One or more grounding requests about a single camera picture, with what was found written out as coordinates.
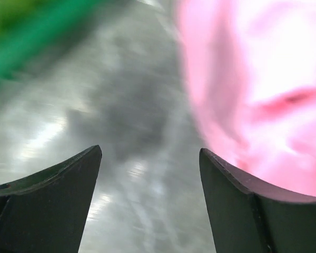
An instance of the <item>pink cloth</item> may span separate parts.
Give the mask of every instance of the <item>pink cloth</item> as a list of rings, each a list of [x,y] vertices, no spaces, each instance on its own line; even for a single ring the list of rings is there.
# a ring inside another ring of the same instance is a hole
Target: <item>pink cloth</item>
[[[206,145],[316,196],[316,0],[181,0],[177,23]]]

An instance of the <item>green container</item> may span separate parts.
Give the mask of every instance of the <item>green container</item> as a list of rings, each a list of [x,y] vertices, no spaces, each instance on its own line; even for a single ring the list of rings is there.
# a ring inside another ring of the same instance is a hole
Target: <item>green container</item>
[[[31,12],[29,17],[6,31],[0,38],[0,79],[21,67],[31,56],[84,18],[93,10],[94,6],[105,1],[55,0],[39,7],[37,11]],[[17,13],[17,15],[23,15],[23,12],[29,11],[28,6],[25,7],[26,9],[22,8],[22,13]]]

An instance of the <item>pink towel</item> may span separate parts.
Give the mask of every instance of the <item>pink towel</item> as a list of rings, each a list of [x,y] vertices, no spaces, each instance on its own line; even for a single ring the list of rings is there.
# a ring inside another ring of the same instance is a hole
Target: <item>pink towel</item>
[[[316,0],[181,0],[177,23],[208,148],[316,196]]]

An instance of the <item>green tray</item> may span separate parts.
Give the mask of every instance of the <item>green tray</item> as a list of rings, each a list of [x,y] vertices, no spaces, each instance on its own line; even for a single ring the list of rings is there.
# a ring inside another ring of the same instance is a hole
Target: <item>green tray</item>
[[[0,80],[105,1],[57,0],[8,31],[0,39]]]

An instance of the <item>gray surface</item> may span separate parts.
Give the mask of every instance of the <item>gray surface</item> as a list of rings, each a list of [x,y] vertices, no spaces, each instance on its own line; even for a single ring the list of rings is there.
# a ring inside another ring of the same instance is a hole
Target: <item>gray surface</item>
[[[97,11],[5,82],[0,183],[99,144],[80,253],[215,252],[169,1],[142,2]]]

